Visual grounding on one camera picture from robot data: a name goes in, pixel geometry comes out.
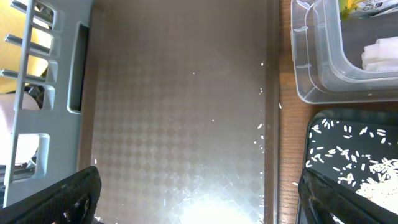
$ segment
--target white food item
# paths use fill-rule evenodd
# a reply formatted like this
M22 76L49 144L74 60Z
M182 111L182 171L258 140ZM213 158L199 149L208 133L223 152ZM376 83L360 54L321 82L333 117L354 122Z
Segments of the white food item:
M398 37L378 39L365 46L362 57L363 69L370 72L398 70Z

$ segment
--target textured metal surface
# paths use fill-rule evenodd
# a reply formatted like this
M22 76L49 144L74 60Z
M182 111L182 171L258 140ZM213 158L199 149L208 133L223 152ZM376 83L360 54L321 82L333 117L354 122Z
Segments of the textured metal surface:
M266 1L111 1L104 18L96 216L263 222Z

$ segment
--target plastic storage box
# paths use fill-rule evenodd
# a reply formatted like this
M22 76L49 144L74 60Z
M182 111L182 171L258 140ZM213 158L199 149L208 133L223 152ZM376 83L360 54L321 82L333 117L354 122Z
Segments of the plastic storage box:
M292 0L292 55L307 103L398 100L398 71L361 68L363 47L398 36L398 13L340 22L338 0Z

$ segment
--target brown wooden surface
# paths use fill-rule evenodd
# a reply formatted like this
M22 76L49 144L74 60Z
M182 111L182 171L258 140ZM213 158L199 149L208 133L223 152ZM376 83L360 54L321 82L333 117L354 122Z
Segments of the brown wooden surface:
M292 182L299 182L303 164L307 124L318 112L328 108L357 108L398 111L398 103L358 103L308 105L297 96L290 46L291 0L279 1L279 223L295 223L299 193Z

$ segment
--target black plastic container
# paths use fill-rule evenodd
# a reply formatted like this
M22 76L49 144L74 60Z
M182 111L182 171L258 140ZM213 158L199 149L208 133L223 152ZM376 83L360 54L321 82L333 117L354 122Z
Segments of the black plastic container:
M380 181L379 172L371 172L369 166L383 164L385 159L398 159L398 113L331 109L318 113L308 124L303 167L336 181L351 174L353 180L340 180L340 184L353 192L368 178ZM296 223L307 223L301 202Z

